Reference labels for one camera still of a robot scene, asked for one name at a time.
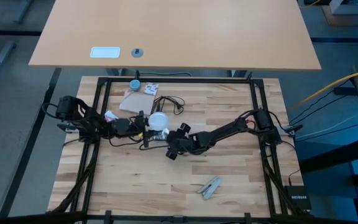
blue bottle cap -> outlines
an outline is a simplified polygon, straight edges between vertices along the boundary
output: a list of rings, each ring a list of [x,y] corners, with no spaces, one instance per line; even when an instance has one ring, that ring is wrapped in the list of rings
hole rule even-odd
[[[138,91],[140,90],[140,81],[139,80],[132,80],[129,83],[129,87],[131,88],[131,90],[133,91]]]

silver stapler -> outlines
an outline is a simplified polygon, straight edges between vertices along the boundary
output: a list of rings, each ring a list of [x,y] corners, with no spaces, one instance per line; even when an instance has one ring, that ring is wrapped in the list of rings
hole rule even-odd
[[[205,200],[208,200],[211,198],[212,194],[215,192],[217,187],[222,183],[222,179],[218,176],[212,178],[204,187],[200,188],[197,193],[200,193],[203,195],[203,198]]]

light wood desktop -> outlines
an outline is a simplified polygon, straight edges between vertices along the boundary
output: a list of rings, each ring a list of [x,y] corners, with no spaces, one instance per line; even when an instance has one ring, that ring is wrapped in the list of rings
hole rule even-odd
[[[98,77],[81,80],[77,97],[88,105],[92,105],[97,80]],[[264,83],[269,110],[283,125],[288,124],[278,79],[264,79]],[[127,82],[112,84],[107,109],[118,117],[134,115],[118,109],[128,87]],[[159,83],[159,95],[179,96],[186,101],[180,115],[172,113],[171,103],[166,103],[163,111],[169,116],[171,130],[184,122],[191,126],[190,133],[211,131],[252,109],[250,88],[246,84]],[[77,134],[68,134],[66,141],[76,138]],[[293,143],[289,137],[283,140]],[[112,142],[129,141],[114,138]],[[63,148],[48,209],[55,208],[74,186],[82,149],[80,142]],[[112,147],[102,140],[88,214],[103,215],[111,210],[114,215],[243,217],[249,212],[252,217],[270,217],[256,136],[237,134],[219,141],[200,156],[178,156],[175,161],[165,157],[166,151],[167,148],[140,151],[139,145]],[[277,154],[283,183],[288,185],[288,176],[299,169],[296,152],[291,146],[280,144]],[[215,175],[223,182],[211,199],[204,200],[196,191]],[[303,185],[300,172],[293,174],[291,181]],[[278,193],[272,188],[279,212]],[[84,191],[83,187],[78,209],[82,207]]]
[[[295,0],[56,0],[30,65],[321,69]]]

yellow cable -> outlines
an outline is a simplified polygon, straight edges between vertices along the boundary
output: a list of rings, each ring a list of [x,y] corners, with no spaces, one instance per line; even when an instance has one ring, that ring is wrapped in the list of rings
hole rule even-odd
[[[293,105],[293,106],[288,110],[288,112],[291,111],[291,110],[293,110],[294,108],[296,108],[296,107],[302,105],[302,104],[305,103],[306,101],[308,101],[308,100],[314,98],[315,96],[317,96],[317,95],[319,95],[320,93],[324,92],[324,91],[327,90],[328,88],[331,88],[332,86],[337,85],[338,83],[341,83],[341,82],[343,82],[343,81],[345,81],[345,80],[347,80],[347,79],[349,79],[349,78],[353,78],[353,77],[356,77],[356,76],[358,76],[358,72],[357,72],[357,73],[354,73],[354,74],[352,74],[352,75],[348,75],[348,76],[346,76],[346,77],[343,77],[343,78],[340,78],[340,79],[336,80],[335,82],[329,84],[328,86],[326,86],[326,87],[320,89],[320,90],[317,91],[316,93],[313,93],[311,96],[307,97],[306,99],[302,100],[301,102],[299,102],[299,103]]]
[[[317,1],[313,2],[313,3],[311,3],[311,4],[308,5],[308,6],[299,6],[299,8],[304,9],[304,8],[309,7],[309,6],[313,6],[313,5],[315,5],[315,4],[319,3],[319,2],[321,2],[321,0],[317,0]]]

gray floor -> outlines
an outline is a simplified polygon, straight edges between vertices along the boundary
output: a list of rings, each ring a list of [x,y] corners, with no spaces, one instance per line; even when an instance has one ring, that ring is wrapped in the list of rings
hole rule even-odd
[[[35,1],[24,25],[12,20],[18,14],[20,1],[0,0],[0,28],[41,30],[52,8],[52,0]],[[358,37],[358,28],[330,27],[320,7],[303,9],[302,14],[312,37]],[[30,127],[52,76],[52,69],[31,68],[27,64],[38,41],[37,37],[0,37],[0,49],[6,40],[15,40],[13,51],[0,76],[0,201],[6,193],[17,159],[24,147]],[[314,44],[322,66],[320,72],[254,72],[254,77],[279,78],[285,104],[288,107],[340,77],[352,73],[358,63],[358,45]],[[191,71],[199,76],[226,76],[220,71]],[[57,101],[63,95],[76,95],[80,78],[85,75],[106,75],[103,69],[64,69],[53,95]],[[335,98],[330,96],[319,105]],[[293,118],[306,106],[289,112]],[[336,128],[358,123],[358,100],[348,96],[302,122],[304,128],[298,136],[329,128],[344,119],[355,116]],[[65,135],[56,127],[57,121],[46,118],[40,137],[17,194],[11,215],[43,213],[52,190]],[[333,134],[311,141],[329,144],[347,144],[358,139],[358,128],[343,134]],[[323,217],[335,216],[326,212]]]

